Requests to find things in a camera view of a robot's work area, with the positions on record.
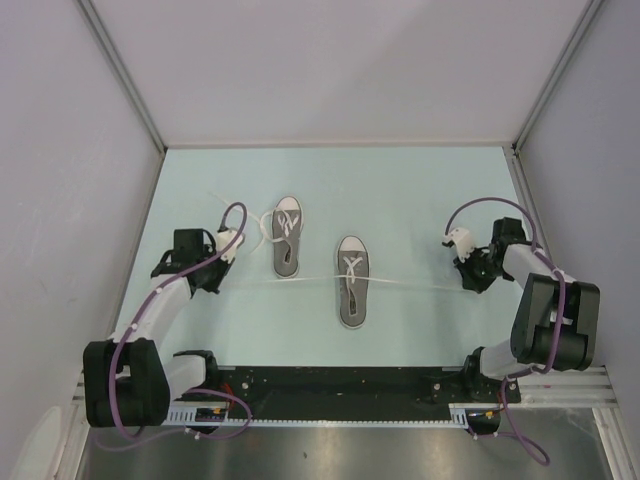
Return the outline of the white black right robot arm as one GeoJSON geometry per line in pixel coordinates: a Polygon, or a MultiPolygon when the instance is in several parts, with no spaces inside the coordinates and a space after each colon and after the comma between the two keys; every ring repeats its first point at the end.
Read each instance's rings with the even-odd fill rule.
{"type": "Polygon", "coordinates": [[[544,250],[527,239],[520,220],[496,220],[485,247],[476,246],[471,232],[461,227],[445,233],[443,245],[456,251],[453,265],[465,290],[480,294],[498,279],[522,288],[509,338],[478,347],[465,359],[461,388],[469,399],[498,398],[503,381],[514,384],[533,373],[591,366],[600,289],[554,266],[544,250]]]}

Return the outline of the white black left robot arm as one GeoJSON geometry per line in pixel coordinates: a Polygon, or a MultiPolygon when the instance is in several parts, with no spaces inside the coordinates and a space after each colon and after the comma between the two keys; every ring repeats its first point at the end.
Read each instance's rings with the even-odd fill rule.
{"type": "Polygon", "coordinates": [[[217,294],[235,260],[243,234],[179,229],[173,247],[150,274],[151,290],[131,324],[83,352],[84,399],[90,426],[159,426],[172,401],[207,400],[221,387],[208,350],[183,350],[163,359],[159,348],[181,310],[202,290],[217,294]]]}

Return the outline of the white shoelace of sneaker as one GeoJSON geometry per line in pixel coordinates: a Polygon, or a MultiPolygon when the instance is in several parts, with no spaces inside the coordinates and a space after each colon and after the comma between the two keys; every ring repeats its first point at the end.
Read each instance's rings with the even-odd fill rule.
{"type": "Polygon", "coordinates": [[[237,289],[237,288],[252,288],[252,287],[266,287],[266,286],[274,286],[274,285],[289,285],[289,284],[300,284],[300,283],[318,283],[318,282],[329,282],[329,281],[339,281],[345,280],[346,286],[355,286],[359,283],[364,284],[367,282],[368,284],[379,284],[400,288],[409,288],[416,290],[427,290],[427,291],[442,291],[442,292],[451,292],[451,293],[462,293],[469,294],[469,291],[463,290],[461,287],[453,287],[446,285],[437,285],[437,284],[429,284],[424,281],[415,281],[415,280],[398,280],[398,279],[386,279],[374,277],[371,274],[365,275],[363,272],[358,270],[359,267],[364,266],[364,260],[361,256],[355,257],[353,259],[343,257],[343,260],[346,261],[346,270],[344,273],[335,273],[333,275],[322,275],[322,276],[295,276],[292,278],[277,278],[277,279],[253,279],[253,280],[232,280],[227,284],[228,289],[237,289]]]}
{"type": "Polygon", "coordinates": [[[299,214],[298,221],[295,221],[290,215],[289,211],[281,206],[275,206],[273,209],[265,211],[260,216],[254,214],[250,210],[247,210],[248,219],[256,224],[261,235],[258,243],[250,250],[250,256],[256,254],[267,243],[277,244],[285,240],[286,235],[284,233],[279,237],[275,237],[267,230],[265,221],[267,220],[267,218],[273,220],[275,216],[282,216],[285,220],[285,227],[283,228],[284,233],[290,232],[291,229],[297,224],[303,226],[302,214],[299,214]]]}

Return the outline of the aluminium corner post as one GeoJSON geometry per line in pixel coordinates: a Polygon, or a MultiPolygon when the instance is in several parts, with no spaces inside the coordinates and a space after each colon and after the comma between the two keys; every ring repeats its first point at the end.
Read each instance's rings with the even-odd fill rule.
{"type": "Polygon", "coordinates": [[[573,58],[589,34],[591,27],[607,4],[608,1],[604,0],[589,0],[586,2],[522,126],[511,143],[511,148],[516,155],[521,152],[533,128],[568,71],[573,58]]]}
{"type": "Polygon", "coordinates": [[[168,147],[162,139],[160,131],[152,118],[148,106],[144,101],[128,67],[126,66],[106,23],[102,19],[95,2],[91,0],[75,0],[74,4],[78,8],[82,19],[86,23],[98,46],[98,49],[103,55],[108,67],[114,74],[126,100],[140,121],[149,140],[160,155],[164,157],[168,147]]]}

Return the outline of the aluminium corner post left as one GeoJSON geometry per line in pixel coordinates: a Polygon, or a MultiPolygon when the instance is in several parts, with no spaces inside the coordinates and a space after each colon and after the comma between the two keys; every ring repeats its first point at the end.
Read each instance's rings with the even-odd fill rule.
{"type": "Polygon", "coordinates": [[[102,19],[95,2],[91,0],[75,0],[74,4],[78,8],[82,19],[86,23],[98,46],[98,49],[103,55],[108,67],[114,74],[126,100],[140,121],[149,140],[160,155],[164,157],[168,147],[162,139],[160,131],[152,118],[148,106],[144,101],[128,67],[126,66],[106,23],[102,19]]]}

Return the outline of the aluminium corner post right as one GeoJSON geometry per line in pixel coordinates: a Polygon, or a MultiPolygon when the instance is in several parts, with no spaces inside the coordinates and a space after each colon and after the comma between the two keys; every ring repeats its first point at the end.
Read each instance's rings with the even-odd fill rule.
{"type": "Polygon", "coordinates": [[[604,0],[589,0],[586,2],[522,126],[511,143],[511,148],[516,155],[521,152],[533,128],[568,71],[573,58],[589,34],[591,27],[607,4],[608,1],[604,0]]]}

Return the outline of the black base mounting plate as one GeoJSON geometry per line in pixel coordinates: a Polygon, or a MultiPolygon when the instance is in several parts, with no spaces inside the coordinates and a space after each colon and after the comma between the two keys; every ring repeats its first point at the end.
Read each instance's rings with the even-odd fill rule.
{"type": "Polygon", "coordinates": [[[255,420],[440,420],[450,403],[493,404],[501,382],[469,367],[227,368],[221,386],[247,403],[255,420]]]}

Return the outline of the grey canvas sneaker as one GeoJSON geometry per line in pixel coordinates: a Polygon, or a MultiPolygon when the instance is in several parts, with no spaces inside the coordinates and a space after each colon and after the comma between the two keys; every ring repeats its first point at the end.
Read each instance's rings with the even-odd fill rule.
{"type": "Polygon", "coordinates": [[[298,199],[293,196],[282,198],[275,206],[271,220],[273,268],[281,278],[297,275],[303,226],[303,211],[298,199]]]}
{"type": "Polygon", "coordinates": [[[369,253],[360,238],[346,236],[341,240],[336,267],[340,321],[346,328],[360,328],[366,319],[370,274],[369,253]]]}

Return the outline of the aluminium frame rail front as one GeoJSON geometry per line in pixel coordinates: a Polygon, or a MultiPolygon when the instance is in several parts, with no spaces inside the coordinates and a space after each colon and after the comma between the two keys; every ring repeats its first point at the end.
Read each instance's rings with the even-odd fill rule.
{"type": "MultiPolygon", "coordinates": [[[[546,375],[532,374],[515,380],[514,384],[503,386],[499,394],[500,398],[506,398],[514,404],[542,404],[553,405],[591,405],[598,402],[611,401],[614,398],[610,382],[605,372],[601,369],[584,372],[550,372],[546,375]]],[[[215,389],[198,389],[194,396],[182,397],[173,402],[206,402],[228,401],[238,404],[245,402],[232,393],[227,385],[219,385],[215,389]]],[[[456,405],[494,405],[450,403],[456,405]]]]}

